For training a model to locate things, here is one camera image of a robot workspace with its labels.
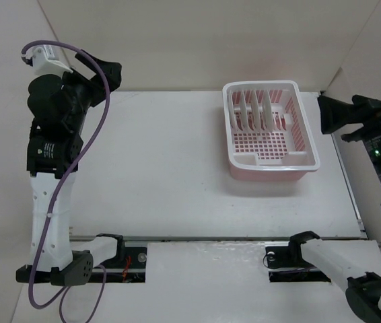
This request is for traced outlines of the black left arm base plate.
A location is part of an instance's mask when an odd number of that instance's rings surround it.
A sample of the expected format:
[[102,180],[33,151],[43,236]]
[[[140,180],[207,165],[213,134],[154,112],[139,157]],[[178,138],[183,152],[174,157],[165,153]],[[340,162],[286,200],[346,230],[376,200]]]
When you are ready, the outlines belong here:
[[125,247],[123,259],[105,260],[107,283],[144,283],[147,264],[147,246]]

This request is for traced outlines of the orange sunburst plate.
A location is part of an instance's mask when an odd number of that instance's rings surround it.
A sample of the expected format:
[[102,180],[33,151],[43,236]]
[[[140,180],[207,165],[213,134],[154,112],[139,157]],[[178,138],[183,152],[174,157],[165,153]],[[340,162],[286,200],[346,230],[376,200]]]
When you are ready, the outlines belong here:
[[273,132],[273,115],[271,107],[271,98],[268,90],[263,92],[263,120],[265,130],[268,132]]
[[246,108],[246,96],[243,91],[240,92],[240,120],[243,131],[248,131],[248,115]]

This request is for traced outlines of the green rimmed white plate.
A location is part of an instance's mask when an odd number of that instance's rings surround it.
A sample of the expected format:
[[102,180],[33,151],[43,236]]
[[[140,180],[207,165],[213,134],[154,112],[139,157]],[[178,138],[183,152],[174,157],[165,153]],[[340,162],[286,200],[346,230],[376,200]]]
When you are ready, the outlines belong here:
[[232,93],[232,108],[233,108],[234,117],[236,120],[236,126],[235,126],[236,130],[242,129],[241,120],[240,120],[240,97],[241,97],[240,92]]

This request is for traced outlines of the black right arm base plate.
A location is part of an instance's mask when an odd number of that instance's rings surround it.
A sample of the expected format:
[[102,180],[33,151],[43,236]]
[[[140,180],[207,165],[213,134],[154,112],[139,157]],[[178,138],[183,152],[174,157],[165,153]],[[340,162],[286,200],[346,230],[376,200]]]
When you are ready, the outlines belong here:
[[269,270],[270,283],[330,283],[331,280],[314,265],[294,260],[287,246],[267,246],[263,265]]

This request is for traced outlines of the black rimmed flower plate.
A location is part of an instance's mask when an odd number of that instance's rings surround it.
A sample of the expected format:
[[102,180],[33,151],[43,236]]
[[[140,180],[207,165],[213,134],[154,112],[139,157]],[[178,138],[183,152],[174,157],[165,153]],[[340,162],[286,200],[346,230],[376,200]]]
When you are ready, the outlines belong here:
[[254,90],[251,91],[250,104],[252,108],[252,119],[255,131],[261,131],[261,116],[258,106],[258,98]]

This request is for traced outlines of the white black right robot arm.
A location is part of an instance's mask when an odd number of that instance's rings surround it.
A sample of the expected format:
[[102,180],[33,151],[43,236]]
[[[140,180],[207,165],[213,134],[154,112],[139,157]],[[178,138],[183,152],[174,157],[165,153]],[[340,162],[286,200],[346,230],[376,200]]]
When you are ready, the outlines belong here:
[[[343,134],[345,142],[361,141],[381,183],[381,100],[354,95],[350,104],[320,96],[321,131],[331,134],[347,124],[360,124]],[[286,248],[288,261],[312,265],[345,294],[352,312],[363,322],[381,322],[381,276],[336,253],[312,231],[296,234]]]

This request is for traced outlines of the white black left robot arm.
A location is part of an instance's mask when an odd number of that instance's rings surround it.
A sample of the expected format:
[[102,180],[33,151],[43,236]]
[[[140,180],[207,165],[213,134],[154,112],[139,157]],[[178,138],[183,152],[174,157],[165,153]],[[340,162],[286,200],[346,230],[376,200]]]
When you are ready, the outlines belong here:
[[101,234],[87,246],[72,250],[69,240],[71,192],[78,170],[74,161],[83,149],[82,128],[88,110],[106,99],[104,84],[120,87],[120,63],[102,61],[87,52],[76,59],[103,76],[84,77],[60,62],[50,45],[37,45],[29,64],[38,77],[28,86],[27,105],[34,118],[26,168],[33,198],[32,246],[28,264],[16,271],[19,283],[84,285],[99,262],[117,267],[125,261],[123,238]]

